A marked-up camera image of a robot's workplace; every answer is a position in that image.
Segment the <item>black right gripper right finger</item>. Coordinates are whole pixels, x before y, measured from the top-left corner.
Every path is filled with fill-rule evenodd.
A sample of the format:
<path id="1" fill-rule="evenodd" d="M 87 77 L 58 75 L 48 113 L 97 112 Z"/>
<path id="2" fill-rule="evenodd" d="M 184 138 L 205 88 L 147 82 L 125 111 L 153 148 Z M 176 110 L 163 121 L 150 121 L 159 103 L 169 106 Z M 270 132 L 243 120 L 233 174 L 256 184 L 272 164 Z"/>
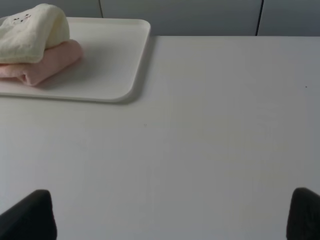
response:
<path id="1" fill-rule="evenodd" d="M 286 226 L 288 240 L 320 239 L 320 196 L 305 187 L 292 194 Z"/>

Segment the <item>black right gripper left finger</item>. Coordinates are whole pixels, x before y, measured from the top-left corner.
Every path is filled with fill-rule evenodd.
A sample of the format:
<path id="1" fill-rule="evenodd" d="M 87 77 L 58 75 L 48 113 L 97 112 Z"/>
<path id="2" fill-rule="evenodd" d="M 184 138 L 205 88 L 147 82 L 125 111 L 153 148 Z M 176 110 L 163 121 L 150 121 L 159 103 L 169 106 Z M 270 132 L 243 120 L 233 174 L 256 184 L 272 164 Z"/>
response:
<path id="1" fill-rule="evenodd" d="M 56 240 L 51 193 L 37 189 L 0 215 L 2 240 Z"/>

